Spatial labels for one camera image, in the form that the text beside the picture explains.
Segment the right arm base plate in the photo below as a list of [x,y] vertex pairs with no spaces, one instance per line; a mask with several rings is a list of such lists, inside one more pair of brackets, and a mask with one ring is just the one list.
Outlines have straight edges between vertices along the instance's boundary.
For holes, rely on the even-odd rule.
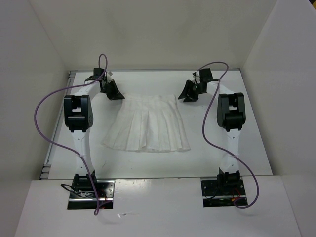
[[204,208],[233,206],[235,200],[238,206],[244,207],[248,205],[242,179],[239,180],[236,186],[222,190],[218,188],[215,178],[201,179],[200,183]]

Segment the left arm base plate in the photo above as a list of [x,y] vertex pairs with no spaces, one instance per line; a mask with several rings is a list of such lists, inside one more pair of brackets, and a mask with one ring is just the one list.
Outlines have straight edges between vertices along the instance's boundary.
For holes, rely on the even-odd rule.
[[[69,192],[68,210],[93,210],[97,207],[95,192],[88,179],[78,184],[65,185]],[[95,183],[100,209],[113,209],[115,180],[97,180]]]

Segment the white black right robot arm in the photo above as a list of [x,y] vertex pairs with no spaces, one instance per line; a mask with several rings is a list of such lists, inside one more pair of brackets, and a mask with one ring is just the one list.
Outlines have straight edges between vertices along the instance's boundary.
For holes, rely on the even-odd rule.
[[234,92],[221,85],[217,88],[216,82],[210,82],[210,86],[218,92],[217,97],[217,124],[227,136],[227,145],[216,148],[224,151],[217,175],[216,188],[222,194],[228,194],[235,189],[240,180],[238,159],[240,132],[245,124],[245,99],[241,92]]

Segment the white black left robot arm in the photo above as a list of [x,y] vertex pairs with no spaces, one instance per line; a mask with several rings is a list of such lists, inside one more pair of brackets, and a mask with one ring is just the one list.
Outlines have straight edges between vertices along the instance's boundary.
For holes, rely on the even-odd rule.
[[78,92],[64,97],[65,125],[73,138],[77,156],[72,189],[89,198],[98,193],[99,187],[90,152],[90,131],[94,123],[91,101],[99,93],[106,94],[109,100],[124,99],[113,79],[95,83],[88,81]]

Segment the white pleated skirt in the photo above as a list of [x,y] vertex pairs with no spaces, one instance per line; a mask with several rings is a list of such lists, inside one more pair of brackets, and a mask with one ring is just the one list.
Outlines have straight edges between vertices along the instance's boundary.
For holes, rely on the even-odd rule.
[[191,149],[173,94],[125,94],[103,144],[129,152],[169,153]]

